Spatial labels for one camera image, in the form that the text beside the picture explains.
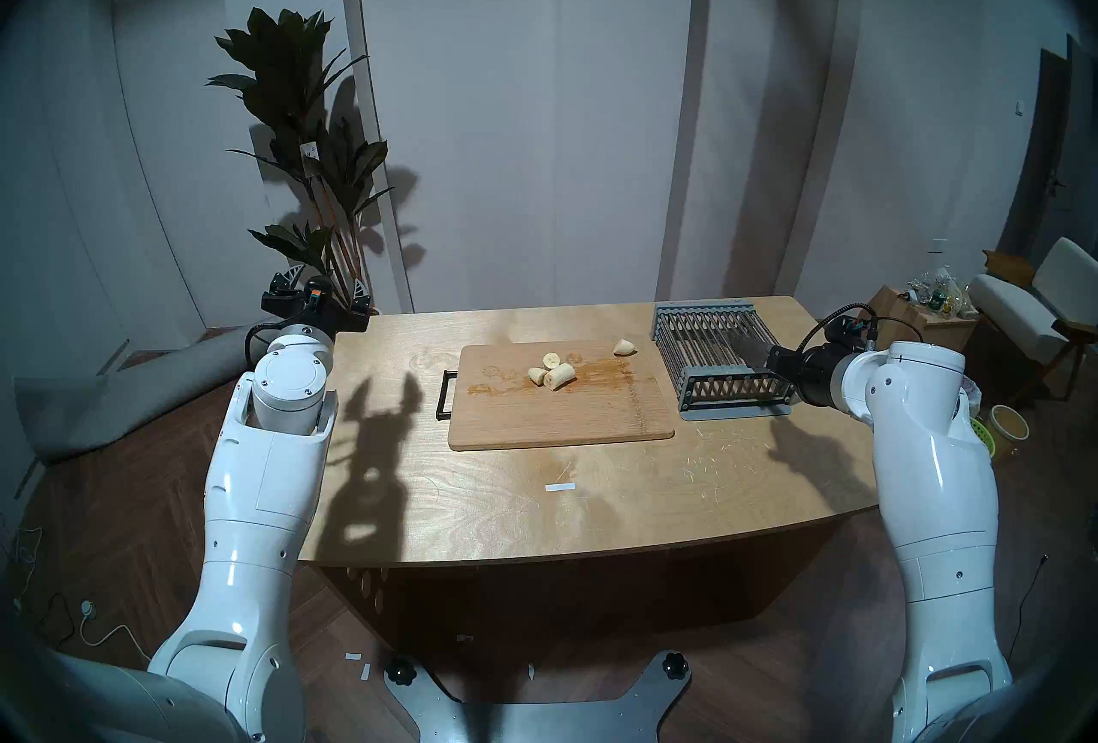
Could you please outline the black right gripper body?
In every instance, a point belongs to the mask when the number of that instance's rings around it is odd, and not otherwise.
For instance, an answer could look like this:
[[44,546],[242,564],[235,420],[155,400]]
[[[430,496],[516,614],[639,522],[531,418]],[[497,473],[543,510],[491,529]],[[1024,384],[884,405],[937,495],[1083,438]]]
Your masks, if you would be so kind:
[[822,344],[802,351],[798,371],[800,399],[815,407],[838,409],[832,383],[845,358],[847,348],[841,344]]

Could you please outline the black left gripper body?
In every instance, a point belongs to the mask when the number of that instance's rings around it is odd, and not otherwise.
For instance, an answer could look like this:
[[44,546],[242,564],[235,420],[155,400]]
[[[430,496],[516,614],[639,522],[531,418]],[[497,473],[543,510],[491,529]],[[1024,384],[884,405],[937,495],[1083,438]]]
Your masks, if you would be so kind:
[[295,292],[290,296],[261,296],[261,308],[280,318],[285,327],[309,326],[325,333],[365,333],[370,312],[350,312],[330,292]]

